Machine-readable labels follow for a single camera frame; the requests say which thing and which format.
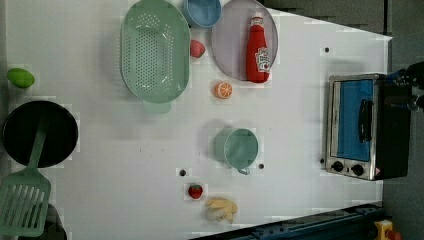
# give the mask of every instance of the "black frying pan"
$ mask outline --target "black frying pan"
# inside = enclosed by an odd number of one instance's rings
[[[78,126],[72,114],[48,101],[34,101],[15,109],[6,118],[3,143],[7,153],[17,162],[28,165],[41,112],[49,119],[39,168],[51,167],[65,160],[78,140]]]

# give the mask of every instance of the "ketchup bottle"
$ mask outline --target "ketchup bottle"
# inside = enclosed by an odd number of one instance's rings
[[[247,80],[263,83],[268,80],[271,63],[265,41],[263,14],[256,12],[250,24],[249,41],[247,42],[246,75]]]

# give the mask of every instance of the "plastic toy food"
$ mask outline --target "plastic toy food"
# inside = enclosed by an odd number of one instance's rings
[[[252,18],[246,54],[247,80],[263,83],[268,80],[271,62],[268,56],[264,33],[264,19],[261,12]]]
[[[209,206],[207,211],[207,219],[209,221],[222,221],[227,220],[229,223],[233,223],[234,214],[237,213],[237,205],[225,198],[212,198],[206,202]]]
[[[205,53],[205,46],[196,40],[191,40],[190,43],[190,55],[195,58],[200,58]]]
[[[35,82],[34,76],[21,68],[10,69],[7,72],[7,78],[19,88],[29,88]]]
[[[191,185],[188,189],[188,195],[193,199],[199,199],[202,196],[203,188],[202,186],[195,184]]]
[[[219,82],[215,85],[215,96],[221,99],[227,99],[231,97],[233,93],[233,87],[229,82]]]

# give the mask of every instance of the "orange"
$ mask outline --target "orange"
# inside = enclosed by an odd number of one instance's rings
[[[215,96],[221,99],[227,99],[233,93],[233,87],[229,82],[219,82],[215,85]]]

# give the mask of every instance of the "spatula head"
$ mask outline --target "spatula head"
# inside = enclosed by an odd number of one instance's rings
[[[0,235],[43,233],[51,185],[37,169],[7,176],[0,187]]]

